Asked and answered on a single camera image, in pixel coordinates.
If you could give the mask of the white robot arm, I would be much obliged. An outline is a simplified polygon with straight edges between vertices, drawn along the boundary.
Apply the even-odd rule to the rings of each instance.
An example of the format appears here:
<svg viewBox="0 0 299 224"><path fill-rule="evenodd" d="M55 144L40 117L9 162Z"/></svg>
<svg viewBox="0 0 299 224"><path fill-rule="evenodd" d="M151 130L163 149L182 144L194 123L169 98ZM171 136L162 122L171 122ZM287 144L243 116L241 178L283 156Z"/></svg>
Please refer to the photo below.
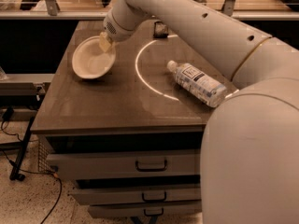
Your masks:
<svg viewBox="0 0 299 224"><path fill-rule="evenodd" d="M299 51L193 0L117 0L104 25L120 42L154 16L237 91L201 145L204 224L299 224Z"/></svg>

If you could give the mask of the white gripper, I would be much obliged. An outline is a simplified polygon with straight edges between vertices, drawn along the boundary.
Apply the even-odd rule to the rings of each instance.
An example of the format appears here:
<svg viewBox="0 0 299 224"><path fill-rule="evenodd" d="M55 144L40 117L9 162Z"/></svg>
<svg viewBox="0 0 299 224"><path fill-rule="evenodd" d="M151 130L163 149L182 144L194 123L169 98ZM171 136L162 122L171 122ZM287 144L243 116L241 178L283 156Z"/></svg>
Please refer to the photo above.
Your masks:
<svg viewBox="0 0 299 224"><path fill-rule="evenodd" d="M150 18L150 14L130 6L125 0L117 0L104 19L104 32L99 35L99 47L107 52L114 42L128 39L137 27Z"/></svg>

